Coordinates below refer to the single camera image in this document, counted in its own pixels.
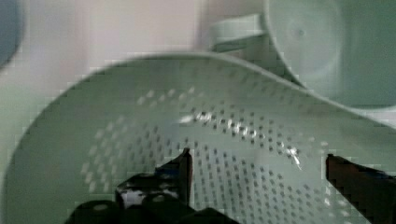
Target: white surface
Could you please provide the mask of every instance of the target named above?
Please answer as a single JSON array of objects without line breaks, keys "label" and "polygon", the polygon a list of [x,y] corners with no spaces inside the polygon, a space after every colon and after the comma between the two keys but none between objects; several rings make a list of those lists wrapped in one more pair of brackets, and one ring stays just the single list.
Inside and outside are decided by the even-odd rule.
[{"label": "white surface", "polygon": [[262,0],[21,1],[22,44],[0,69],[0,186],[33,118],[83,76],[142,53],[204,49],[212,22],[262,11]]}]

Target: black plastic part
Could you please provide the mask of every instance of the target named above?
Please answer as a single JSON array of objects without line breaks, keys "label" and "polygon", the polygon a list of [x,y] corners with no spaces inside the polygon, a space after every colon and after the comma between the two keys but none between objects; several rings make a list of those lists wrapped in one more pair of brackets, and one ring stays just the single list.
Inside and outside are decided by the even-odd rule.
[{"label": "black plastic part", "polygon": [[177,224],[238,224],[236,221],[226,217],[224,214],[213,208],[206,208],[202,211],[183,217]]},{"label": "black plastic part", "polygon": [[91,201],[79,205],[65,224],[108,224],[120,222],[120,209],[111,201]]},{"label": "black plastic part", "polygon": [[120,224],[155,224],[155,222],[143,212],[142,206],[131,206],[122,211]]},{"label": "black plastic part", "polygon": [[149,195],[142,207],[148,217],[155,217],[157,222],[163,224],[177,223],[182,217],[195,213],[194,209],[180,200],[162,193]]},{"label": "black plastic part", "polygon": [[396,224],[396,179],[329,154],[326,177],[373,224]]}]

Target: colander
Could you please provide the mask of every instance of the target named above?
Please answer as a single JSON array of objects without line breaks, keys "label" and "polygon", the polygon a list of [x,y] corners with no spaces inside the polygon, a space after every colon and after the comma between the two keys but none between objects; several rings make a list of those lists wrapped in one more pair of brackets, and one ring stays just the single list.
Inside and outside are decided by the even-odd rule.
[{"label": "colander", "polygon": [[256,65],[213,53],[145,56],[89,76],[39,115],[4,171],[2,223],[64,223],[184,147],[196,210],[248,224],[368,223],[326,180],[325,159],[394,175],[394,146],[390,127]]}]

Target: black object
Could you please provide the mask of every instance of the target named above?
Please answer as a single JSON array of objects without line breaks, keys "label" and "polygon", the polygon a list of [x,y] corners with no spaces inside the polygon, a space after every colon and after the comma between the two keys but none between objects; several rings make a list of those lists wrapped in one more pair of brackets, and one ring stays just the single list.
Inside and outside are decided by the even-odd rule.
[{"label": "black object", "polygon": [[396,224],[396,179],[330,154],[326,178],[371,223]]},{"label": "black object", "polygon": [[206,208],[180,219],[177,224],[238,224],[213,208]]},{"label": "black object", "polygon": [[110,201],[80,205],[65,224],[238,224],[213,208],[196,212],[163,193],[150,194],[141,205],[120,209]]},{"label": "black object", "polygon": [[65,224],[119,223],[120,212],[117,204],[111,201],[91,201],[79,205]]},{"label": "black object", "polygon": [[190,202],[192,181],[192,158],[185,148],[181,155],[155,169],[154,174],[139,174],[119,184],[116,202],[125,209],[140,205],[150,194],[165,193],[184,204]]},{"label": "black object", "polygon": [[191,194],[190,150],[154,174],[132,176],[117,186],[116,202],[81,204],[65,224],[238,224],[213,208],[196,212],[188,206]]},{"label": "black object", "polygon": [[156,168],[155,175],[174,178],[179,185],[177,193],[179,199],[185,204],[189,204],[192,182],[192,156],[189,148],[184,148],[177,158]]}]

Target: white colander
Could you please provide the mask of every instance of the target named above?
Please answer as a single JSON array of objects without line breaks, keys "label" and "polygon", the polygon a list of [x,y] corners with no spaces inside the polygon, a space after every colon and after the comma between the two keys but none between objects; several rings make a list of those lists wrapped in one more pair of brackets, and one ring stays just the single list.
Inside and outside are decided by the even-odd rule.
[{"label": "white colander", "polygon": [[22,138],[2,192],[7,224],[64,223],[184,147],[191,206],[240,223],[368,223],[325,178],[327,153],[396,171],[396,132],[224,55],[119,63],[50,104]]}]

